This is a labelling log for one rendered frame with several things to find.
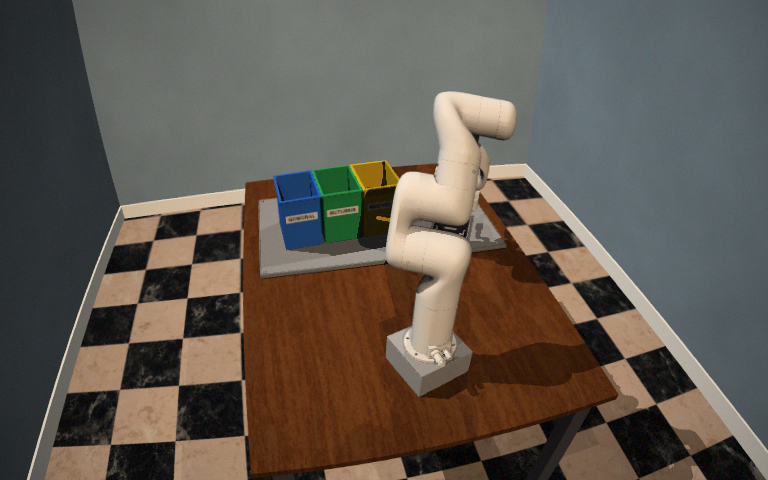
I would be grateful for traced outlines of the green returns bin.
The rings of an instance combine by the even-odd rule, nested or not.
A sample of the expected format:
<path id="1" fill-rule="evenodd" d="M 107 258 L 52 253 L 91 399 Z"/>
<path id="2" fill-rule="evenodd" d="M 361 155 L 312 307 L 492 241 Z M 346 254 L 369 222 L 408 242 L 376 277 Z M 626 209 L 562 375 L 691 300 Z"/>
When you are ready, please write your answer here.
<path id="1" fill-rule="evenodd" d="M 362 238 L 363 189 L 350 165 L 311 171 L 322 197 L 320 206 L 325 243 Z"/>

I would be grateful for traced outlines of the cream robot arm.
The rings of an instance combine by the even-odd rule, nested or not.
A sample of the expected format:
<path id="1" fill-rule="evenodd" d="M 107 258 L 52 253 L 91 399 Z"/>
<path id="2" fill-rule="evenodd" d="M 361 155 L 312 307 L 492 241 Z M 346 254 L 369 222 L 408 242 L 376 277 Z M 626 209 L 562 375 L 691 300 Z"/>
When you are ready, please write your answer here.
<path id="1" fill-rule="evenodd" d="M 517 111 L 509 101 L 442 92 L 435 98 L 433 116 L 439 142 L 436 176 L 407 172 L 399 179 L 385 256 L 394 268 L 424 274 L 416 289 L 412 334 L 410 329 L 404 337 L 405 350 L 418 361 L 444 367 L 456 350 L 452 332 L 471 244 L 459 234 L 413 221 L 450 226 L 469 221 L 475 193 L 485 186 L 490 166 L 479 136 L 509 139 Z"/>

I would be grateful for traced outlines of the blue bin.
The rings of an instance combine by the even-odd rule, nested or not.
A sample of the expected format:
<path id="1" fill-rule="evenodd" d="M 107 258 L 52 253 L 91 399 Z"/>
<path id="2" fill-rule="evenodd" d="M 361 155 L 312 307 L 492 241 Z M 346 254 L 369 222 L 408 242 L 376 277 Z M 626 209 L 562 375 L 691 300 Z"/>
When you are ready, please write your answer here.
<path id="1" fill-rule="evenodd" d="M 322 197 L 312 171 L 276 175 L 273 178 L 279 216 L 282 211 L 282 234 L 286 250 L 323 244 L 320 212 Z"/>

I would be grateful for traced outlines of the yellow open-top bin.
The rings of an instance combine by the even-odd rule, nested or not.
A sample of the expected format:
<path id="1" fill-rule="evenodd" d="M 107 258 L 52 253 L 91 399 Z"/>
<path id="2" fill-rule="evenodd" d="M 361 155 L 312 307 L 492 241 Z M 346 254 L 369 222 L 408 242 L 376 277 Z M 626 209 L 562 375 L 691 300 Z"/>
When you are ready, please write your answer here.
<path id="1" fill-rule="evenodd" d="M 398 176 L 386 160 L 352 164 L 350 167 L 363 189 L 361 224 L 364 237 L 388 233 Z"/>

